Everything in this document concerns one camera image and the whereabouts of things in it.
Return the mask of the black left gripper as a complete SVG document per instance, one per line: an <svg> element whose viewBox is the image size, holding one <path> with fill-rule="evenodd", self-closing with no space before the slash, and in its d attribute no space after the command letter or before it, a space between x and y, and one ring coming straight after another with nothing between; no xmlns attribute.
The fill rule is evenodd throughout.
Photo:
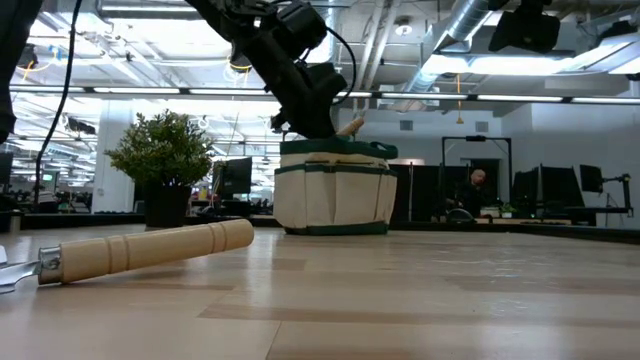
<svg viewBox="0 0 640 360"><path fill-rule="evenodd" d="M308 67L287 53L285 43L265 31L236 38L234 49L249 60L264 81L264 90L280 104L279 112L271 117L272 129L287 126L308 139L336 134L330 108L346 81L331 63Z"/></svg>

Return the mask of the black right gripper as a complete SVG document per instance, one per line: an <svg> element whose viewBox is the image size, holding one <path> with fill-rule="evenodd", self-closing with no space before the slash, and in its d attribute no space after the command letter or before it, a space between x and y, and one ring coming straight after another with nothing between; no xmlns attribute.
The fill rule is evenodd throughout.
<svg viewBox="0 0 640 360"><path fill-rule="evenodd" d="M515 47L536 53L548 53L557 44L560 20L556 17L521 12L504 12L491 37L488 50L498 52Z"/></svg>

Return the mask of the wooden-handled trowel with black strap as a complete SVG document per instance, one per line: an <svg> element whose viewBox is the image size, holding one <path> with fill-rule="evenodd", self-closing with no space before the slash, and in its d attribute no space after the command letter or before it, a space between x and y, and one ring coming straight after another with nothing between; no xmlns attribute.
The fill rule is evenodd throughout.
<svg viewBox="0 0 640 360"><path fill-rule="evenodd" d="M352 136L364 125L363 117L356 118L337 132L338 136Z"/></svg>

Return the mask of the cream green canvas gardening bag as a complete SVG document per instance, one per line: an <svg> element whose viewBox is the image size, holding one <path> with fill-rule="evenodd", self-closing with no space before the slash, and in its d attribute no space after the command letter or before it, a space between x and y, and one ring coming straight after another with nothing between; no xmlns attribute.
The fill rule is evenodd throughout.
<svg viewBox="0 0 640 360"><path fill-rule="evenodd" d="M274 171L273 216L288 234L379 235L388 232L397 147L345 136L286 141Z"/></svg>

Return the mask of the black computer monitor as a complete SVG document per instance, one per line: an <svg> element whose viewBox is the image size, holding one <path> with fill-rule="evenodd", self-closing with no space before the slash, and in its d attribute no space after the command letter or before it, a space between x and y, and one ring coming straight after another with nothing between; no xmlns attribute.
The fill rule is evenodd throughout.
<svg viewBox="0 0 640 360"><path fill-rule="evenodd" d="M583 207L584 200L573 167L541 167L542 204L546 209Z"/></svg>
<svg viewBox="0 0 640 360"><path fill-rule="evenodd" d="M516 172L511 190L511 205L523 216L532 216L537 209L539 168Z"/></svg>
<svg viewBox="0 0 640 360"><path fill-rule="evenodd" d="M249 194L252 186L251 157L224 161L220 177L219 194L223 200L231 200L234 195Z"/></svg>

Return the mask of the long ceiling light bar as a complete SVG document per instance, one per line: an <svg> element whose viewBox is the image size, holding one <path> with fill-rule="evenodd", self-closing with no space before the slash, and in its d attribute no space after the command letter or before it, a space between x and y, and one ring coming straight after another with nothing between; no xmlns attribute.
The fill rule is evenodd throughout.
<svg viewBox="0 0 640 360"><path fill-rule="evenodd" d="M175 87L78 87L68 90L72 96L80 97L125 97L146 98L231 98L241 100L272 99L271 93L254 88L175 88ZM356 91L338 93L338 98L363 100L417 100L456 102L505 102L505 103L545 103L571 105L611 105L640 106L640 97L587 97L587 96L546 96L546 95L506 95L506 94L462 94L462 93L400 93L380 91Z"/></svg>

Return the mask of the black partition panel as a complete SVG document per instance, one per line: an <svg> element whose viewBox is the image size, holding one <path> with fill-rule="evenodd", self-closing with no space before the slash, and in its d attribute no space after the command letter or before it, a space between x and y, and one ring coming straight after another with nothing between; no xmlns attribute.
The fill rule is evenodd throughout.
<svg viewBox="0 0 640 360"><path fill-rule="evenodd" d="M441 216L441 187L453 199L468 180L468 166L391 165L397 174L392 222L437 222Z"/></svg>

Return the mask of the green potted plant black pot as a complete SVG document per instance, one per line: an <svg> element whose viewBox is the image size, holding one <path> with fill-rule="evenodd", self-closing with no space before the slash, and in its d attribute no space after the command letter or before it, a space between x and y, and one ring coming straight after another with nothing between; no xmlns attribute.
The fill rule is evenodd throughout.
<svg viewBox="0 0 640 360"><path fill-rule="evenodd" d="M151 117L138 113L104 154L141 189L146 226L165 229L184 225L192 187L212 169L212 151L204 129L166 109Z"/></svg>

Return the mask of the small black monitor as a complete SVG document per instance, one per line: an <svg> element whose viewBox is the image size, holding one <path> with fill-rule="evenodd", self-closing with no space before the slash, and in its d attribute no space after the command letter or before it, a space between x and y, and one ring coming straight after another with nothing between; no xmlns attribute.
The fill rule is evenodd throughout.
<svg viewBox="0 0 640 360"><path fill-rule="evenodd" d="M600 167L584 165L579 166L581 189L583 192L602 193L603 176Z"/></svg>

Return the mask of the person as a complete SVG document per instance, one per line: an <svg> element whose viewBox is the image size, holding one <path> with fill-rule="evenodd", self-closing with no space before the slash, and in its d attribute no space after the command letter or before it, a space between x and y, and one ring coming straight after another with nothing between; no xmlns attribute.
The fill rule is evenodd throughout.
<svg viewBox="0 0 640 360"><path fill-rule="evenodd" d="M479 217L481 209L488 204L488 197L484 191L485 181L485 171L475 169L468 181L457 185L454 196L446 199L447 206L451 209L463 209L474 218Z"/></svg>

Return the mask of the black tubular stand frame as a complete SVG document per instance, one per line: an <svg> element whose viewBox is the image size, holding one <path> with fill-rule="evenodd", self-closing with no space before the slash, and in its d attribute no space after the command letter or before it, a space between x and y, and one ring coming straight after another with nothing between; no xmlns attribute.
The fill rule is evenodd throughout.
<svg viewBox="0 0 640 360"><path fill-rule="evenodd" d="M496 147L500 148L497 144L498 141L502 141L505 142L507 145L507 169L508 169L508 185L507 185L507 190L508 192L508 200L511 200L511 197L513 195L513 189L512 189L512 185L513 185L513 147L512 147L512 139L510 137L486 137L486 136L482 136L482 135L467 135L467 136L443 136L441 137L441 163L440 163L440 178L439 178L439 184L443 185L444 181L446 180L446 168L447 168L447 164L446 164L446 158L447 158L447 149L446 149L446 142L448 140L455 140L455 141L465 141L465 142L487 142L490 141L492 142Z"/></svg>

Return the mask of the black table side rail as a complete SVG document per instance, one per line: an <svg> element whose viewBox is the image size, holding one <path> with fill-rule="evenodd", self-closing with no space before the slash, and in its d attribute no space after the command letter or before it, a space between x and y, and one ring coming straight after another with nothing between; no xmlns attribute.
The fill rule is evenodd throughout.
<svg viewBox="0 0 640 360"><path fill-rule="evenodd" d="M13 217L19 220L19 225L17 226L19 230L144 223L144 216L137 214L24 214L21 212L0 212L0 233L8 232L11 229ZM532 222L519 224L499 224L496 222L485 224L392 222L390 229L398 231L517 233L640 246L640 230L550 225L548 222L537 224Z"/></svg>

